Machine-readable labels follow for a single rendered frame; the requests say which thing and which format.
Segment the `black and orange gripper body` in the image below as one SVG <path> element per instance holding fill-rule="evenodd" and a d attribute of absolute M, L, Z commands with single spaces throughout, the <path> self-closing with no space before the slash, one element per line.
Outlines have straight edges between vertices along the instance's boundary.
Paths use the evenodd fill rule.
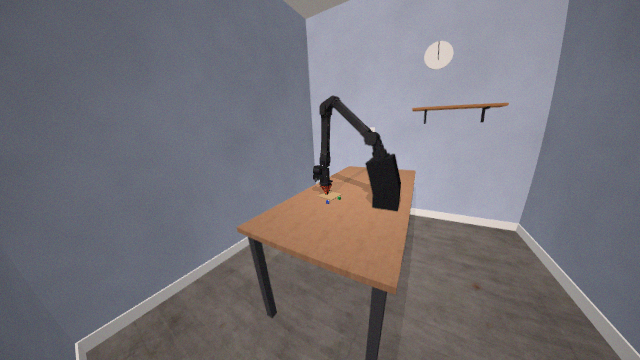
<path fill-rule="evenodd" d="M 330 175 L 327 175 L 326 177 L 324 176 L 324 183 L 320 182 L 319 185 L 328 187 L 332 185 L 331 182 L 333 182 L 333 180 L 330 180 Z"/>

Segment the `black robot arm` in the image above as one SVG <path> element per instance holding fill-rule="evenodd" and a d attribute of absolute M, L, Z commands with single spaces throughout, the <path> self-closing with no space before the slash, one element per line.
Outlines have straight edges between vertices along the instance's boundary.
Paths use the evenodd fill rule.
<path fill-rule="evenodd" d="M 313 179 L 314 181 L 320 180 L 324 183 L 324 176 L 329 175 L 330 166 L 330 118 L 332 115 L 332 109 L 335 108 L 362 136 L 364 137 L 365 145 L 373 146 L 373 157 L 371 161 L 381 160 L 388 156 L 380 139 L 380 135 L 377 132 L 372 132 L 371 129 L 366 126 L 349 108 L 347 108 L 340 100 L 340 98 L 331 96 L 320 104 L 319 114 L 321 115 L 321 153 L 319 158 L 320 165 L 313 167 Z M 378 146 L 379 145 L 379 146 Z M 375 147 L 374 147 L 375 146 Z M 385 156 L 384 156 L 385 155 Z M 380 157 L 382 156 L 382 157 Z M 322 176 L 323 175 L 323 176 Z"/>

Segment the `tan square mat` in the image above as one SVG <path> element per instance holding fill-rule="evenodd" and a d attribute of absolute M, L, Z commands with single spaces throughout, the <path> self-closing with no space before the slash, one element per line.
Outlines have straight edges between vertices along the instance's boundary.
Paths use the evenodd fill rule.
<path fill-rule="evenodd" d="M 341 196 L 341 195 L 342 194 L 340 194 L 340 193 L 329 191 L 328 194 L 322 193 L 322 194 L 318 195 L 318 197 L 329 199 L 329 200 L 333 200 L 333 199 L 335 199 L 335 198 L 337 198 L 338 196 Z"/>

